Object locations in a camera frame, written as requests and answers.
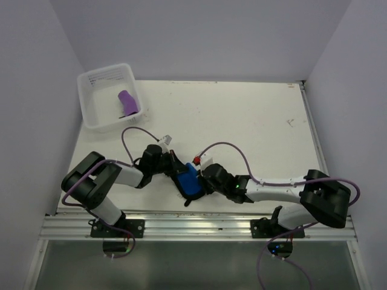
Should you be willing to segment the blue towel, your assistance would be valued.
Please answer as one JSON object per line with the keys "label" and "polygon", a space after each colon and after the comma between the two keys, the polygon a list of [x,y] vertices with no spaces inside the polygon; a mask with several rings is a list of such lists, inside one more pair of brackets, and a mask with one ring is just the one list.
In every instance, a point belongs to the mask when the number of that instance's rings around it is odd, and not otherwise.
{"label": "blue towel", "polygon": [[180,195],[186,200],[184,206],[188,207],[192,201],[196,201],[205,195],[203,186],[198,180],[198,170],[191,164],[184,165],[184,171],[172,177]]}

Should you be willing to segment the purple towel black trim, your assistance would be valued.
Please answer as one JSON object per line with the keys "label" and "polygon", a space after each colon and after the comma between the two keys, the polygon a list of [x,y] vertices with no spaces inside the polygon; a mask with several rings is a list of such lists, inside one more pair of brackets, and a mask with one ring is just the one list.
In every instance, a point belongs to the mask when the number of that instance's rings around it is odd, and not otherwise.
{"label": "purple towel black trim", "polygon": [[137,106],[135,98],[127,90],[119,92],[118,99],[122,104],[122,118],[139,113],[140,109]]}

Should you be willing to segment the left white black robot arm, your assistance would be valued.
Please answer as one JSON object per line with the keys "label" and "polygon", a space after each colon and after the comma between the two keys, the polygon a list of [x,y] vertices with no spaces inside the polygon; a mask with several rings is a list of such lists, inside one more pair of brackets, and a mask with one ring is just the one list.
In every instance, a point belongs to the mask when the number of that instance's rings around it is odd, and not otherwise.
{"label": "left white black robot arm", "polygon": [[125,232],[126,223],[122,211],[107,197],[112,185],[142,189],[158,174],[170,177],[187,200],[193,200],[201,192],[195,168],[183,164],[173,150],[165,150],[159,144],[148,145],[138,164],[131,166],[91,152],[64,177],[61,189],[78,206],[104,221],[104,229],[110,236],[119,237]]}

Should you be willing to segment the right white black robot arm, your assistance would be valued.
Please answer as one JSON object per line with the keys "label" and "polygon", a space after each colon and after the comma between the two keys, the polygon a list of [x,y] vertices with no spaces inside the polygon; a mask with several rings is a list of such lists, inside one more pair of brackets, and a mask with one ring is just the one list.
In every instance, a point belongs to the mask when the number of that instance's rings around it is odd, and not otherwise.
{"label": "right white black robot arm", "polygon": [[269,229],[276,237],[285,236],[305,224],[321,223],[344,228],[350,206],[348,187],[318,171],[290,179],[253,180],[249,175],[229,173],[218,163],[200,171],[200,182],[207,193],[217,192],[237,204],[263,201],[289,202],[272,214]]}

